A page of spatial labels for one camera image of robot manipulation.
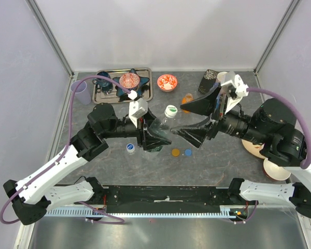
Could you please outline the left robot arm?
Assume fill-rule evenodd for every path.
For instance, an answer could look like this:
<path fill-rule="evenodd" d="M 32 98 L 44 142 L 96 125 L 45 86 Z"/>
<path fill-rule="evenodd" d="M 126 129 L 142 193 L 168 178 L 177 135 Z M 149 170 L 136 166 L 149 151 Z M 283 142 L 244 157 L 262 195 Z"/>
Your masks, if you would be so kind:
<path fill-rule="evenodd" d="M 138 146 L 144 150 L 171 144 L 165 135 L 157 135 L 149 129 L 149 125 L 156 119 L 149 109 L 137 113 L 137 119 L 118 119 L 111 104 L 96 105 L 88 114 L 84 128 L 69 137 L 61 152 L 30 176 L 19 181 L 5 182 L 3 188 L 18 221 L 30 225 L 44 217 L 48 211 L 64 205 L 76 202 L 100 203 L 108 191 L 95 177 L 87 177 L 79 184 L 57 184 L 105 151 L 108 148 L 106 139 L 134 137 Z"/>

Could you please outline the white green bottle cap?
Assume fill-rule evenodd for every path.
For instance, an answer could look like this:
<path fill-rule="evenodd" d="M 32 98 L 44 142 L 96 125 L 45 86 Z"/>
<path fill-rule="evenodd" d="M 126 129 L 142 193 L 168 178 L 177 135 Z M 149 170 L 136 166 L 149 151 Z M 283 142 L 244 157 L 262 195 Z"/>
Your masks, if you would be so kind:
<path fill-rule="evenodd" d="M 168 118 L 174 118 L 178 113 L 178 109 L 174 105 L 168 105 L 164 111 L 164 114 Z"/>

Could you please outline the orange juice bottle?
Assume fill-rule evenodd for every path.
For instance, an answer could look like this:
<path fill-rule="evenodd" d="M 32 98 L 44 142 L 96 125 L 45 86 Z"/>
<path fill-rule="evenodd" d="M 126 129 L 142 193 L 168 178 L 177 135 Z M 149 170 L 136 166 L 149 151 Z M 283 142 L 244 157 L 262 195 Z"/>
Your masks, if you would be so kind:
<path fill-rule="evenodd" d="M 187 93 L 187 94 L 183 97 L 183 99 L 182 99 L 182 101 L 181 101 L 181 105 L 186 104 L 186 103 L 189 103 L 189 102 L 191 102 L 191 101 L 193 101 L 193 100 L 194 100 L 193 95 L 192 95 L 191 93 Z"/>

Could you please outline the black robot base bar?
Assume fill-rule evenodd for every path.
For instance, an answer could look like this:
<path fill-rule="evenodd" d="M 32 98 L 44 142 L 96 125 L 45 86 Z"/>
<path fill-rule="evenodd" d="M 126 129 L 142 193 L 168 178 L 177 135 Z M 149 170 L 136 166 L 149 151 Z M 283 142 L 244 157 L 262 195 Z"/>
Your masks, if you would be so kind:
<path fill-rule="evenodd" d="M 88 203 L 103 204 L 109 213 L 216 212 L 221 205 L 246 205 L 241 197 L 230 197 L 227 187 L 207 186 L 110 185 Z"/>

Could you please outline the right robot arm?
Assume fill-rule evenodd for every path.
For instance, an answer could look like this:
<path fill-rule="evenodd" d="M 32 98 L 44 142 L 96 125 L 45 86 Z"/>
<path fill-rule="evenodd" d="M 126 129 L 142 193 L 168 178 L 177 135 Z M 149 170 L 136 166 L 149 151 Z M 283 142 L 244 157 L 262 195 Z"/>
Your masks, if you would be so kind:
<path fill-rule="evenodd" d="M 289 206 L 311 218 L 311 136 L 306 124 L 290 102 L 273 92 L 252 116 L 230 109 L 230 101 L 238 105 L 250 91 L 233 84 L 213 87 L 205 96 L 181 105 L 183 110 L 204 115 L 205 120 L 171 132 L 196 148 L 220 132 L 262 146 L 261 155 L 288 170 L 298 182 L 276 185 L 234 178 L 227 190 L 228 200 Z"/>

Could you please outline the blue bottle cap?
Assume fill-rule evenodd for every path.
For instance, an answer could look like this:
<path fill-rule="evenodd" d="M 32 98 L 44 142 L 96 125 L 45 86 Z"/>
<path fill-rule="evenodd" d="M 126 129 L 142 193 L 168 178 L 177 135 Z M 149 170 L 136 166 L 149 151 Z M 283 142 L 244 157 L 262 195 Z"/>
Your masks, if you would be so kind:
<path fill-rule="evenodd" d="M 186 155 L 186 156 L 192 156 L 192 150 L 186 149 L 186 150 L 185 150 L 185 155 Z"/>

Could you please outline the orange bottle cap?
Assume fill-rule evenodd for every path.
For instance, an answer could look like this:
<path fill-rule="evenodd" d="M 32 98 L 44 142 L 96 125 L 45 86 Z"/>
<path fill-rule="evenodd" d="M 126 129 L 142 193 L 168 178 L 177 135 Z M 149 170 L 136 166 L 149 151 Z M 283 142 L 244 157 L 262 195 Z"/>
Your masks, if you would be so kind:
<path fill-rule="evenodd" d="M 172 156 L 178 157 L 180 155 L 180 150 L 177 148 L 172 149 Z"/>

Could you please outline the clear bottle blue-white cap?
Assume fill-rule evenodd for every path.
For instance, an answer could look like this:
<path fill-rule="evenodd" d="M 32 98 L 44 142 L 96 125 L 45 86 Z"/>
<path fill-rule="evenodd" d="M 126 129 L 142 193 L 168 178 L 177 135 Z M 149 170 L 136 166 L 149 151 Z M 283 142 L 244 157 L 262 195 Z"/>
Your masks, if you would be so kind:
<path fill-rule="evenodd" d="M 141 157 L 139 155 L 139 150 L 133 143 L 128 143 L 125 147 L 125 158 L 126 162 L 131 167 L 140 166 Z"/>

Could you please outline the green label clear bottle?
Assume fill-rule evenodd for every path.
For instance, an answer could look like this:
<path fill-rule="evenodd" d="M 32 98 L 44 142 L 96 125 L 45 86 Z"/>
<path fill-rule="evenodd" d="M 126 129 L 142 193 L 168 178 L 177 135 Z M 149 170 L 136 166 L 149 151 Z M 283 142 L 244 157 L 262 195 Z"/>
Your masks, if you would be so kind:
<path fill-rule="evenodd" d="M 150 128 L 151 129 L 161 129 L 163 131 L 166 131 L 169 135 L 169 138 L 171 137 L 170 135 L 170 129 L 174 125 L 174 118 L 168 118 L 165 116 L 165 114 L 160 115 L 157 117 L 154 122 L 151 124 Z M 155 150 L 152 150 L 151 152 L 145 151 L 144 156 L 146 159 L 151 160 L 154 157 L 158 155 L 158 153 L 162 150 L 163 147 L 158 147 Z"/>

